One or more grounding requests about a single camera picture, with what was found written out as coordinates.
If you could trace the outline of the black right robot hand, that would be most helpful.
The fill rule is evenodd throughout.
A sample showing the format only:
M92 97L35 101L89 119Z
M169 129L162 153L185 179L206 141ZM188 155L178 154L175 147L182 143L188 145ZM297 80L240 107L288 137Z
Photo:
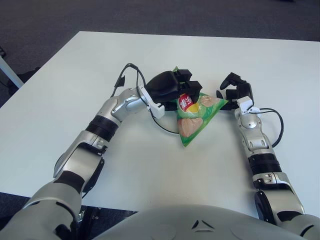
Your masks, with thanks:
M221 110L235 110L239 107L237 104L238 99L249 97L251 99L251 104L246 109L247 111L249 111L254 106L254 98L250 83L248 83L245 80L242 80L239 75L231 72L221 83L220 90L226 89L229 85L236 86L236 89L227 89L225 91L226 100L228 101L228 103L225 104L221 108Z

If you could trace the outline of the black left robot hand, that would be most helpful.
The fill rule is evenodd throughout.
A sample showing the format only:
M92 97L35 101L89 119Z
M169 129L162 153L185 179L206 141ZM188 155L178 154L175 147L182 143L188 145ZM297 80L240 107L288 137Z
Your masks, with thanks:
M165 111L176 111L176 100L181 95L187 94L194 103L199 99L202 86L191 81L191 76L188 69L165 71L153 77L145 88L154 103L163 105Z

